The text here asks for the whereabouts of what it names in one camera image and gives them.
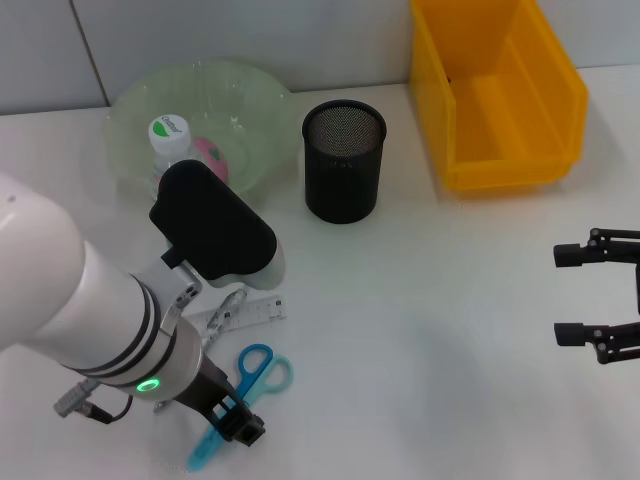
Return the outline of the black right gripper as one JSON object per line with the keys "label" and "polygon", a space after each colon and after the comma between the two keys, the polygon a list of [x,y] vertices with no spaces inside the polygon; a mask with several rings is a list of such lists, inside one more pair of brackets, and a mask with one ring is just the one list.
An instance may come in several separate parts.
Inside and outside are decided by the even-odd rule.
{"label": "black right gripper", "polygon": [[[559,244],[553,248],[557,268],[592,263],[635,264],[637,311],[640,314],[639,232],[593,228],[584,246]],[[556,342],[561,347],[593,346],[599,364],[639,358],[639,323],[616,326],[555,323]]]}

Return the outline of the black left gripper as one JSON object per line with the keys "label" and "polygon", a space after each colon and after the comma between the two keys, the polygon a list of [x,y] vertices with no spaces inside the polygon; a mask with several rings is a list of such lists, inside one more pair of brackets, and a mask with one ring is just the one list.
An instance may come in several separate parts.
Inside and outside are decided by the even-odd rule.
{"label": "black left gripper", "polygon": [[174,400],[205,418],[216,418],[214,427],[227,441],[252,445],[265,433],[264,421],[259,416],[253,415],[246,420],[248,408],[229,383],[226,373],[208,357],[202,358],[194,379]]}

